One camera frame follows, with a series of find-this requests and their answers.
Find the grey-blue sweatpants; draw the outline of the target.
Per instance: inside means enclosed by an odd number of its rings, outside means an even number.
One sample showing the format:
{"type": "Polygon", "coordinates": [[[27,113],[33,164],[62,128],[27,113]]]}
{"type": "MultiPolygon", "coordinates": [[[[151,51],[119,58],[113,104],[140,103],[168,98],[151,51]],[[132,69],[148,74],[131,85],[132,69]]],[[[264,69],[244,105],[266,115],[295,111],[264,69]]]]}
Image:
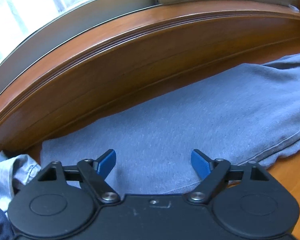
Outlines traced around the grey-blue sweatpants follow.
{"type": "Polygon", "coordinates": [[[300,54],[240,64],[43,142],[41,164],[75,165],[113,149],[107,183],[119,194],[194,189],[194,149],[235,165],[270,167],[300,150],[300,54]]]}

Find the light blue denim garment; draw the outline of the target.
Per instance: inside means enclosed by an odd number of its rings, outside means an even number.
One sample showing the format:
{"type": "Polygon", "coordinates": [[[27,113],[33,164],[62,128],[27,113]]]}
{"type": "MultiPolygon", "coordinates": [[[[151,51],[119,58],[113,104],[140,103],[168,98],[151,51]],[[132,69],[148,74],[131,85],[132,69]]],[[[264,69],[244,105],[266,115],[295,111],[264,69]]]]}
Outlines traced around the light blue denim garment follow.
{"type": "Polygon", "coordinates": [[[0,152],[0,209],[6,213],[16,192],[26,186],[41,166],[28,154],[8,158],[0,152]]]}

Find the white window latch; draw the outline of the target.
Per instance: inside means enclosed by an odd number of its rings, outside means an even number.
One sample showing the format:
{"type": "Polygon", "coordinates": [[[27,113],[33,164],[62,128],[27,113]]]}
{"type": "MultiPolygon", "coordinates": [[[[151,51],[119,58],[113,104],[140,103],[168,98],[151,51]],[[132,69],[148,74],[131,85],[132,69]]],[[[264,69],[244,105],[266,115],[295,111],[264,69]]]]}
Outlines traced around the white window latch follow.
{"type": "Polygon", "coordinates": [[[289,5],[289,7],[290,7],[290,9],[292,9],[294,12],[299,12],[300,10],[297,8],[297,7],[295,7],[295,6],[293,6],[293,5],[289,5]]]}

